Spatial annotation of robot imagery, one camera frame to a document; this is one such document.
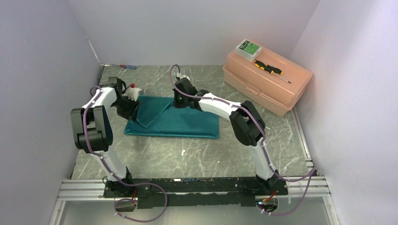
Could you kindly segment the teal cloth napkin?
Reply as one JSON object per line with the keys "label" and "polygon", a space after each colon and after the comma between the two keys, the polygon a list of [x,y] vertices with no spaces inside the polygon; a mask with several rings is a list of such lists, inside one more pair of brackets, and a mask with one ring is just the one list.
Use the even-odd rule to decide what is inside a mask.
{"label": "teal cloth napkin", "polygon": [[136,121],[129,120],[125,135],[206,138],[220,137],[219,117],[196,109],[175,108],[171,97],[139,96]]}

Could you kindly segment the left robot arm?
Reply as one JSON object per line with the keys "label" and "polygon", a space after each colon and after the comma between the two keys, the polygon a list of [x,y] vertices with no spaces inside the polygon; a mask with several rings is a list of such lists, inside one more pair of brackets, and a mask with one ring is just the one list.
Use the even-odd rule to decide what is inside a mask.
{"label": "left robot arm", "polygon": [[134,193],[135,184],[112,147],[114,135],[108,111],[114,107],[120,117],[136,121],[142,89],[133,83],[127,85],[118,77],[111,77],[107,83],[91,89],[95,92],[90,101],[70,112],[74,143],[95,158],[106,172],[105,187],[128,197]]}

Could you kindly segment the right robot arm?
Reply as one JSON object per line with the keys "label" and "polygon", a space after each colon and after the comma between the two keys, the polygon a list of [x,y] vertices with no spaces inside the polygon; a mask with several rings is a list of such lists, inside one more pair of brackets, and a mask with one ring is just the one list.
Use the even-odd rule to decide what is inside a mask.
{"label": "right robot arm", "polygon": [[175,108],[189,107],[227,119],[254,160],[259,190],[265,195],[276,190],[278,177],[265,145],[265,123],[252,102],[231,102],[207,90],[198,91],[185,76],[177,78],[173,91]]}

